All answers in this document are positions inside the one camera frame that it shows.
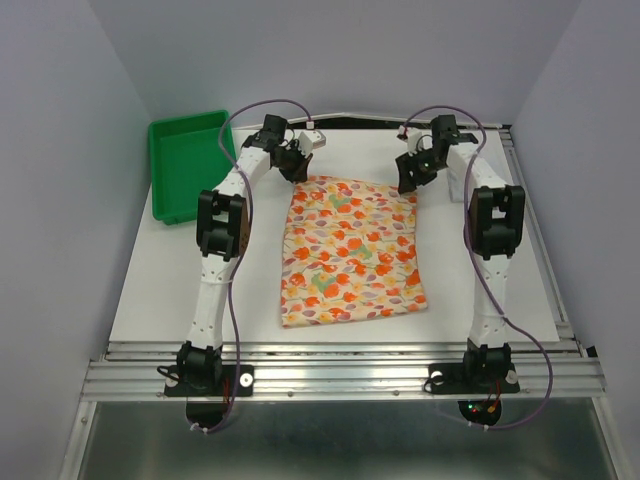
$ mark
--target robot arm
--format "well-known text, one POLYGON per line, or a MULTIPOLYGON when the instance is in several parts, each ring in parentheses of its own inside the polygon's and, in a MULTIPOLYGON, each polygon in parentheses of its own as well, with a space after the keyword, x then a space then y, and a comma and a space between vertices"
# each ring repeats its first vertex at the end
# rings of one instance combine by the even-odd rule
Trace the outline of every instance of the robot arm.
POLYGON ((286 119, 267 115, 262 129, 244 142, 237 168, 215 190, 201 192, 198 199, 196 242, 202 252, 201 279, 193 321, 177 355, 177 374, 181 382, 199 390, 212 390, 220 381, 227 292, 249 243, 247 190, 272 167, 291 182, 306 181, 312 150, 326 142, 319 131, 307 130, 283 145, 287 126, 286 119))
MULTIPOLYGON (((462 201, 464 178, 478 142, 473 134, 458 131, 453 115, 434 119, 432 134, 432 147, 425 149, 421 145, 422 132, 401 127, 399 138, 406 140, 408 151, 396 159, 398 189, 400 193, 413 191, 448 167, 450 198, 462 201)), ((508 185, 481 157, 473 165, 469 189, 473 192, 468 211, 471 254, 476 256, 492 293, 504 305, 509 263, 522 240, 524 190, 508 185)), ((506 325, 477 276, 474 316, 463 363, 434 368, 442 372, 443 378, 431 385, 432 393, 486 392, 488 386, 502 382, 513 370, 506 325)), ((508 384, 502 391, 510 388, 519 387, 508 384)))

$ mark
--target plastic tray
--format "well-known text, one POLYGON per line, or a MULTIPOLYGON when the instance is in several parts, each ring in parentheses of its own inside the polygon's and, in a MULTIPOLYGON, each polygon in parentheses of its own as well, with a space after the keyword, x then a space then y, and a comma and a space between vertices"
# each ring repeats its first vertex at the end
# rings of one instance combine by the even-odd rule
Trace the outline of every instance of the plastic tray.
MULTIPOLYGON (((195 220, 198 195, 215 188, 231 169, 218 147, 225 110, 159 120, 149 125, 153 216, 167 225, 195 220)), ((235 157, 231 129, 223 144, 235 157)))

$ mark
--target cloth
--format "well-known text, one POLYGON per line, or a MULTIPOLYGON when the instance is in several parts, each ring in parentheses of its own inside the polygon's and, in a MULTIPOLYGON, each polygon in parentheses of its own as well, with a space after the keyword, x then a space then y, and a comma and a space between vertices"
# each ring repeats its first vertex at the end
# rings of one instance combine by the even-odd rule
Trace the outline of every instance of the cloth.
POLYGON ((282 324, 354 322, 426 308, 416 201, 387 185, 309 177, 285 227, 282 324))

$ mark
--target gray wall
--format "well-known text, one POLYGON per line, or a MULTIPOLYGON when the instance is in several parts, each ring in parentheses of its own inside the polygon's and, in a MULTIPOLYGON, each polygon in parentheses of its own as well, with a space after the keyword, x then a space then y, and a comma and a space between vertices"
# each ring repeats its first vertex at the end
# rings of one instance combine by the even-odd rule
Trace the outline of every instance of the gray wall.
POLYGON ((596 344, 630 454, 640 452, 638 19, 637 0, 584 0, 514 127, 571 322, 596 344))
POLYGON ((284 96, 313 113, 446 102, 506 123, 579 3, 89 1, 154 119, 284 96))
POLYGON ((0 6, 0 476, 57 478, 148 185, 149 117, 85 0, 0 6))

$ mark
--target white tabletop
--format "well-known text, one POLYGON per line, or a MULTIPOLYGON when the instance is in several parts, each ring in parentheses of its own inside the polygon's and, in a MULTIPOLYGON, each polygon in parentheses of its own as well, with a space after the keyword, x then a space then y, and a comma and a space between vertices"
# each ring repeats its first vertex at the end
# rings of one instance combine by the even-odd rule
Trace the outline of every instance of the white tabletop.
MULTIPOLYGON (((234 132, 236 151, 250 132, 234 132)), ((334 175, 397 185, 394 159, 406 146, 393 130, 328 130, 327 146, 309 167, 334 175)), ((483 157, 511 180, 498 132, 489 131, 483 157)), ((473 270, 462 243, 460 203, 451 203, 445 172, 420 187, 416 243, 420 277, 429 306, 402 316, 339 325, 284 329, 280 316, 282 237, 293 186, 278 171, 254 189, 255 215, 246 258, 234 285, 243 342, 398 343, 464 342, 473 316, 473 270)), ((195 311, 200 251, 195 222, 166 226, 151 213, 151 192, 140 222, 110 341, 183 342, 195 311)), ((541 341, 557 341, 557 309, 547 295, 525 226, 509 268, 506 310, 514 323, 541 341)), ((228 312, 225 341, 233 340, 228 312)), ((509 331, 510 341, 526 341, 509 331)))

